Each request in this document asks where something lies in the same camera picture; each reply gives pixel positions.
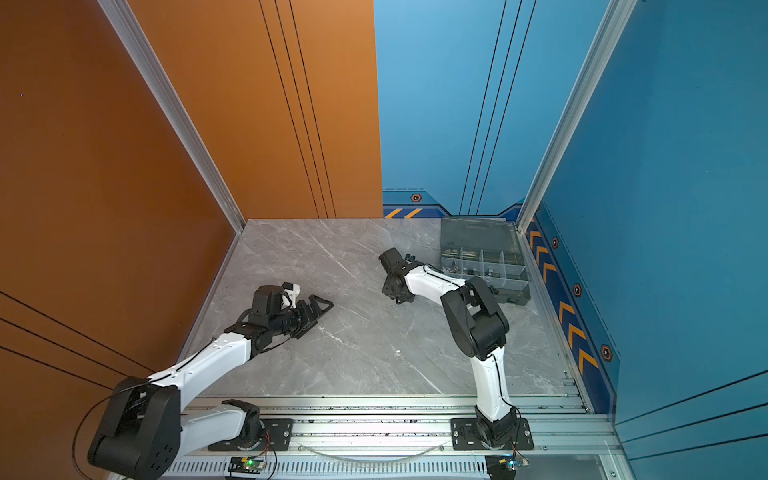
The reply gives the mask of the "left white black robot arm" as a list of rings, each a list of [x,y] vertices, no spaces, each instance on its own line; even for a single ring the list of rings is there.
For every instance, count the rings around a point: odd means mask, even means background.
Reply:
[[[187,406],[230,371],[299,339],[334,306],[300,287],[263,285],[252,303],[201,350],[146,378],[129,376],[101,400],[105,410],[87,451],[90,465],[129,479],[158,479],[179,456],[219,443],[266,446],[257,405],[235,399],[202,413]]]

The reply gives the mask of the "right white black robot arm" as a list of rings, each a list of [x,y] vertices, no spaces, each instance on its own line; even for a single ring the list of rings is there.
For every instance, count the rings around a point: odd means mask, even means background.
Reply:
[[[479,277],[458,279],[431,265],[404,258],[395,248],[379,256],[386,279],[382,292],[398,304],[423,297],[443,307],[459,350],[470,359],[476,386],[476,425],[482,442],[501,449],[522,432],[519,409],[509,400],[503,356],[509,322]]]

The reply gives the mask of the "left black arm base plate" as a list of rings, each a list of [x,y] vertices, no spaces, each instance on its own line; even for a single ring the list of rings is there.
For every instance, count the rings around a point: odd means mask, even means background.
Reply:
[[[290,446],[294,421],[290,418],[260,419],[246,425],[235,438],[216,442],[207,447],[212,452],[283,452]]]

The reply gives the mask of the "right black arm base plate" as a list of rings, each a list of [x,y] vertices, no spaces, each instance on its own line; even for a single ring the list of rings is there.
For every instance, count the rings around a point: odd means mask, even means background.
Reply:
[[[452,448],[456,451],[532,451],[535,448],[529,423],[522,417],[495,424],[474,417],[452,418],[450,430]]]

